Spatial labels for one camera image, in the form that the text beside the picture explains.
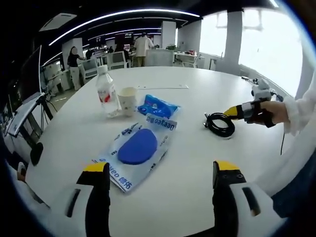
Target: bottle cap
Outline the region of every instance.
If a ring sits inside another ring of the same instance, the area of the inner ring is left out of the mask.
[[[98,67],[99,75],[105,74],[107,71],[108,71],[108,65],[103,65],[101,67]]]

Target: plastic water bottle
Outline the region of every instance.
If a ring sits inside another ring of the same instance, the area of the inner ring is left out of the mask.
[[[108,66],[98,68],[98,79],[96,83],[99,100],[106,113],[106,117],[113,118],[120,111],[118,95],[115,91],[113,79],[108,73]]]

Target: bottle label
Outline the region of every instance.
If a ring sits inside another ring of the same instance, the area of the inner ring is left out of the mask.
[[[115,99],[114,85],[112,85],[109,89],[99,89],[98,94],[101,103],[108,103],[113,101]]]

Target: white shirt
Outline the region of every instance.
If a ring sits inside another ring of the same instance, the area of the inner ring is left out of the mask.
[[[13,185],[24,202],[27,208],[33,213],[37,220],[56,237],[83,237],[85,233],[81,233],[78,227],[67,216],[56,214],[49,209],[44,203],[37,202],[32,193],[30,192],[29,186],[18,180],[17,171],[13,169],[9,164],[7,167],[10,171],[10,176],[13,181]]]
[[[136,57],[145,57],[147,49],[154,47],[153,42],[147,36],[139,37],[135,41]]]
[[[307,163],[316,148],[316,71],[310,88],[302,99],[284,99],[290,123],[284,124],[284,132],[295,136],[291,147],[270,164],[256,184],[272,196],[288,185]]]

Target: human hand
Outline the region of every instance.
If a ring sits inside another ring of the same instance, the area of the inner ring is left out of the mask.
[[[265,101],[260,103],[261,109],[265,109],[273,114],[272,123],[290,122],[285,104],[277,101]]]
[[[22,181],[25,183],[25,176],[17,172],[18,180]]]

